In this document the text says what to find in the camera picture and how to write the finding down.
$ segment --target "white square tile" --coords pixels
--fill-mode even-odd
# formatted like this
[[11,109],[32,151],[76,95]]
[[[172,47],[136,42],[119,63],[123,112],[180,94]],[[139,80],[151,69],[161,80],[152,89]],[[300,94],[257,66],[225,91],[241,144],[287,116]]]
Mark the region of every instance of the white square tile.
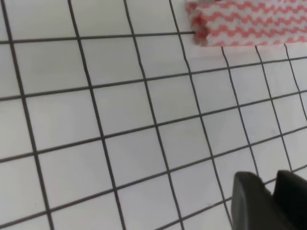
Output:
[[95,89],[104,134],[152,125],[144,83]]
[[232,196],[234,175],[236,172],[256,172],[249,148],[218,157],[215,159],[215,164],[225,198]]
[[160,126],[159,130],[170,168],[210,156],[199,118]]
[[230,71],[239,104],[270,97],[260,65],[235,68]]
[[237,109],[203,117],[213,154],[247,145]]
[[281,138],[252,147],[259,176],[266,182],[276,178],[278,170],[290,170]]
[[185,220],[183,223],[185,230],[231,230],[231,226],[223,204],[193,216]]
[[263,66],[272,97],[297,91],[289,62],[276,62]]
[[51,207],[112,188],[101,141],[39,155]]
[[50,230],[47,216],[37,217],[35,219],[21,222],[16,225],[4,228],[5,230]]
[[192,31],[191,24],[186,11],[186,2],[184,0],[172,0],[172,5],[175,12],[176,22],[179,31]]
[[124,1],[72,0],[71,3],[80,36],[131,34]]
[[168,177],[118,191],[127,230],[156,229],[178,219]]
[[116,185],[166,170],[154,128],[108,138],[106,145]]
[[137,37],[136,40],[147,78],[188,72],[177,35]]
[[157,122],[198,114],[189,76],[148,82]]
[[127,0],[136,34],[176,32],[172,11],[165,0]]
[[201,112],[236,106],[236,98],[227,70],[193,75]]
[[307,164],[307,129],[284,136],[289,159],[293,169]]
[[57,230],[122,230],[113,193],[52,213]]
[[307,90],[307,59],[291,61],[297,85],[300,90]]
[[32,152],[21,100],[0,102],[0,159]]
[[288,59],[286,49],[283,44],[273,46],[258,46],[257,48],[262,61]]
[[220,47],[200,47],[193,37],[192,34],[181,35],[191,71],[227,67]]
[[0,41],[8,40],[6,26],[3,18],[2,7],[0,6]]
[[280,134],[271,101],[244,106],[241,112],[251,143]]
[[182,228],[180,224],[175,224],[169,228],[166,228],[165,230],[182,230]]
[[273,181],[273,182],[268,183],[268,184],[265,185],[266,189],[268,189],[271,194],[274,193],[275,184],[276,184],[276,181]]
[[0,165],[0,224],[45,210],[33,157]]
[[303,168],[303,169],[295,172],[295,174],[302,177],[304,180],[307,180],[307,168]]
[[99,137],[89,91],[27,98],[38,150]]
[[65,1],[6,0],[5,4],[13,39],[76,36]]
[[300,58],[307,56],[306,43],[290,43],[287,44],[289,58]]
[[273,100],[278,121],[283,133],[307,125],[299,95]]
[[260,59],[253,46],[227,46],[224,52],[229,66],[258,63]]
[[182,216],[187,216],[222,200],[212,161],[171,173]]
[[93,85],[142,78],[132,38],[82,40]]
[[15,50],[25,93],[88,86],[77,41],[16,44]]
[[0,70],[0,97],[19,95],[10,45],[0,45]]

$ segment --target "dishcloth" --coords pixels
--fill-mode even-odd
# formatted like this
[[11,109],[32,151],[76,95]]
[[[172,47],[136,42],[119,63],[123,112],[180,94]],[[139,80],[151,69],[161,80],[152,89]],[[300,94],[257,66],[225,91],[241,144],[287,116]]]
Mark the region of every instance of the dishcloth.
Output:
[[186,2],[201,46],[254,46],[307,41],[307,0]]

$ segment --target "grout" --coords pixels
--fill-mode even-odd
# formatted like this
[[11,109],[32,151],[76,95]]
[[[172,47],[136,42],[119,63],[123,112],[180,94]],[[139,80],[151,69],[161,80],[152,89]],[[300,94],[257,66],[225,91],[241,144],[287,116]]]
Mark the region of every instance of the grout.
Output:
[[276,109],[275,109],[275,106],[274,106],[274,102],[273,102],[273,99],[272,99],[272,95],[271,95],[269,83],[268,83],[268,80],[267,80],[267,76],[266,76],[266,74],[265,74],[264,65],[263,65],[263,63],[262,63],[262,58],[261,58],[261,56],[260,56],[260,53],[259,53],[259,51],[258,51],[257,46],[255,46],[255,49],[256,49],[256,52],[257,52],[258,57],[259,57],[260,62],[261,62],[261,67],[262,67],[263,76],[264,76],[265,83],[266,83],[266,86],[267,86],[267,90],[268,90],[268,93],[269,93],[270,101],[271,101],[271,104],[272,104],[272,107],[273,107],[273,111],[274,111],[275,119],[276,119],[276,122],[277,122],[278,130],[279,130],[279,133],[280,133],[281,138],[282,138],[283,148],[284,148],[284,151],[285,151],[286,156],[287,156],[287,160],[288,160],[288,164],[289,164],[290,171],[292,172],[292,166],[291,166],[289,154],[288,154],[288,151],[287,151],[286,143],[285,143],[284,138],[283,138],[283,135],[282,135],[282,129],[281,129],[280,124],[279,124],[279,120],[278,120],[278,116],[277,116]]
[[233,81],[232,81],[231,71],[230,71],[230,68],[229,68],[229,63],[228,63],[227,57],[226,57],[226,55],[225,55],[224,48],[221,47],[221,49],[222,49],[222,54],[223,54],[223,56],[224,56],[224,58],[225,58],[225,61],[226,61],[226,65],[227,65],[227,67],[228,67],[229,79],[230,79],[231,86],[232,86],[232,89],[233,89],[233,91],[234,91],[234,95],[235,95],[235,98],[236,98],[236,104],[237,104],[237,106],[238,106],[238,111],[239,111],[239,115],[240,115],[242,127],[243,127],[243,129],[244,129],[245,137],[246,137],[246,140],[247,140],[247,142],[248,142],[249,150],[250,150],[251,156],[252,156],[253,161],[254,161],[254,165],[255,165],[255,169],[256,169],[256,174],[257,174],[257,176],[259,176],[258,167],[257,167],[257,164],[256,164],[254,152],[253,152],[253,149],[252,149],[252,147],[251,147],[251,145],[250,145],[250,141],[249,141],[249,138],[248,138],[248,134],[247,134],[245,125],[244,125],[244,120],[243,120],[243,116],[242,116],[242,113],[241,113],[241,109],[240,109],[240,107],[239,107],[239,101],[238,101],[238,96],[237,96],[237,94],[236,94],[235,85],[234,85],[234,83],[233,83]]
[[21,95],[21,100],[22,100],[23,107],[24,107],[24,115],[25,115],[25,119],[26,119],[26,123],[27,123],[27,127],[28,127],[29,137],[30,137],[31,146],[32,146],[32,150],[33,150],[33,156],[34,156],[35,165],[36,165],[36,171],[37,171],[39,184],[40,184],[40,188],[41,188],[41,192],[42,192],[42,196],[43,196],[43,200],[44,200],[44,205],[45,205],[45,209],[46,209],[46,213],[47,213],[49,227],[50,227],[50,230],[54,230],[53,220],[52,220],[49,202],[48,202],[48,197],[47,197],[47,193],[46,193],[46,187],[45,187],[45,184],[44,184],[42,169],[41,169],[41,166],[40,166],[38,153],[37,153],[37,150],[36,150],[36,143],[35,143],[34,133],[33,133],[33,130],[32,130],[30,114],[29,114],[26,98],[24,96],[23,82],[22,82],[20,72],[19,72],[18,61],[17,61],[14,43],[12,42],[12,33],[11,33],[11,28],[10,28],[10,23],[9,23],[9,17],[8,17],[8,14],[7,14],[7,11],[6,11],[6,6],[5,6],[4,0],[1,0],[1,6],[2,6],[2,11],[3,11],[3,18],[4,18],[4,22],[5,22],[5,26],[6,26],[7,36],[8,36],[9,44],[10,44],[10,47],[11,47],[11,53],[12,53],[12,59],[13,59],[13,64],[14,64],[14,68],[15,68],[17,83],[18,83],[18,87],[19,87],[19,91],[20,91],[20,95]]
[[137,57],[138,57],[138,62],[139,62],[140,69],[141,69],[141,72],[142,72],[142,76],[143,76],[143,79],[144,79],[144,85],[145,85],[145,89],[146,89],[147,99],[148,99],[149,107],[150,107],[150,110],[151,110],[151,113],[152,113],[153,123],[154,123],[155,130],[156,130],[156,133],[157,133],[157,137],[158,137],[159,145],[160,145],[160,148],[161,148],[163,160],[164,160],[164,163],[165,163],[166,172],[167,172],[167,176],[168,176],[168,180],[169,180],[169,185],[170,185],[170,188],[171,188],[171,191],[172,191],[172,195],[173,195],[173,199],[174,199],[174,202],[175,202],[179,222],[180,222],[180,225],[181,225],[181,229],[184,230],[183,222],[182,222],[182,219],[181,219],[181,212],[180,212],[179,204],[178,204],[176,193],[175,193],[175,190],[174,190],[172,177],[171,177],[171,174],[170,174],[170,171],[169,171],[169,166],[168,166],[166,154],[165,154],[165,151],[164,151],[160,131],[159,131],[159,128],[157,126],[157,121],[156,121],[156,117],[155,117],[155,114],[154,114],[154,107],[153,107],[153,103],[152,103],[152,100],[151,100],[151,97],[150,97],[148,83],[147,83],[145,71],[144,71],[144,68],[143,68],[143,65],[142,65],[142,61],[141,61],[138,43],[136,41],[136,36],[134,34],[132,22],[131,22],[130,15],[129,15],[127,1],[126,0],[123,0],[123,1],[124,1],[124,5],[125,5],[127,20],[128,20],[128,23],[129,23],[129,27],[130,27],[130,30],[131,30],[131,34],[132,34],[132,38],[133,38],[133,42],[134,42],[134,46],[135,46],[135,51],[136,51],[136,54],[137,54]]
[[[172,12],[172,15],[173,15],[173,19],[174,19],[174,23],[175,23],[175,26],[176,26],[176,30],[177,30],[177,32],[179,32],[178,23],[176,21],[176,16],[175,16],[175,12],[174,12],[174,8],[173,8],[173,4],[172,4],[171,0],[169,0],[169,5],[170,5],[171,12]],[[183,45],[183,42],[182,42],[181,35],[178,34],[178,37],[179,37],[179,41],[180,41],[180,45],[181,45],[181,49],[182,49],[182,55],[183,55],[184,61],[185,61],[186,65],[187,65],[187,68],[188,68],[188,71],[189,71],[189,78],[190,78],[191,86],[192,86],[192,89],[193,89],[193,94],[194,94],[194,99],[195,99],[195,102],[196,102],[197,110],[198,110],[199,117],[200,117],[200,120],[201,120],[202,130],[204,132],[204,135],[205,135],[205,138],[206,138],[206,142],[208,144],[208,149],[209,149],[209,153],[210,153],[210,157],[208,159],[212,160],[214,174],[215,174],[215,177],[216,177],[216,180],[218,182],[219,189],[220,189],[220,192],[221,192],[221,195],[222,195],[222,203],[224,204],[225,211],[227,213],[227,217],[228,217],[228,220],[229,220],[229,224],[230,224],[230,226],[232,226],[231,217],[230,217],[230,214],[229,214],[229,211],[227,209],[226,202],[225,202],[225,196],[224,196],[222,184],[221,184],[221,181],[220,181],[220,178],[219,178],[219,175],[218,175],[218,172],[217,172],[217,167],[216,167],[216,164],[215,164],[215,160],[214,160],[214,157],[213,157],[212,148],[211,148],[211,145],[210,145],[210,142],[209,142],[209,138],[208,138],[208,134],[207,134],[207,131],[206,131],[206,127],[205,127],[205,124],[204,124],[204,121],[203,121],[203,116],[201,115],[201,108],[200,108],[199,101],[198,101],[198,98],[197,98],[197,93],[196,93],[195,85],[194,85],[194,82],[193,82],[193,77],[192,77],[192,74],[191,74],[191,68],[190,68],[189,62],[187,60],[187,56],[186,56],[186,52],[185,52],[185,49],[184,49],[184,45]]]
[[88,87],[89,87],[89,90],[90,90],[90,93],[91,93],[92,103],[93,103],[93,107],[94,107],[94,111],[95,111],[95,116],[96,116],[96,119],[97,119],[97,125],[98,125],[98,129],[99,129],[103,149],[104,149],[104,152],[105,152],[106,163],[107,163],[107,167],[108,167],[109,174],[110,174],[110,179],[111,179],[111,183],[112,183],[112,187],[113,187],[113,192],[114,192],[116,204],[117,204],[117,207],[118,207],[120,222],[121,222],[123,230],[126,230],[125,220],[124,220],[124,217],[123,217],[123,212],[122,212],[120,201],[119,201],[119,196],[118,196],[118,192],[117,192],[117,188],[116,188],[116,184],[115,184],[112,166],[111,166],[110,158],[109,158],[107,147],[106,147],[106,140],[105,140],[104,133],[103,133],[102,126],[101,126],[101,122],[100,122],[99,111],[98,111],[98,107],[97,107],[97,104],[96,104],[96,99],[95,99],[95,94],[94,94],[94,90],[93,90],[93,87],[92,87],[91,78],[90,78],[90,75],[89,75],[89,72],[88,72],[88,69],[87,69],[85,54],[84,54],[82,42],[81,42],[81,39],[80,39],[80,36],[79,36],[79,31],[78,31],[77,23],[76,23],[76,20],[75,20],[72,3],[71,3],[71,0],[68,0],[67,2],[68,2],[69,11],[70,11],[70,14],[71,14],[72,24],[73,24],[73,27],[74,27],[74,30],[75,30],[75,33],[76,33],[76,37],[77,37],[77,41],[78,41],[78,45],[79,45],[79,50],[80,50],[80,54],[81,54],[81,58],[82,58],[82,62],[83,62],[84,72],[85,72],[86,79],[87,79],[87,82],[88,82]]

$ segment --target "black object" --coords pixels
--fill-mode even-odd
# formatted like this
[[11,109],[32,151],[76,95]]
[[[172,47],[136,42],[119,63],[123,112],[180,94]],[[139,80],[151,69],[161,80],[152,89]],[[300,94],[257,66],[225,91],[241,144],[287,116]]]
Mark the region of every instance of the black object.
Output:
[[237,172],[231,213],[234,230],[307,230],[307,181],[279,171],[271,195],[256,175]]

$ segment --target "white tile floor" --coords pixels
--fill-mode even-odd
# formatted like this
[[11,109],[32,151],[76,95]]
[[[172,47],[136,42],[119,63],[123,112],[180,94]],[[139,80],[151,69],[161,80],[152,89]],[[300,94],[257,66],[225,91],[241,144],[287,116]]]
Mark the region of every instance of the white tile floor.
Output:
[[307,178],[307,44],[192,38],[184,0],[1,0],[0,229],[229,230],[235,172]]

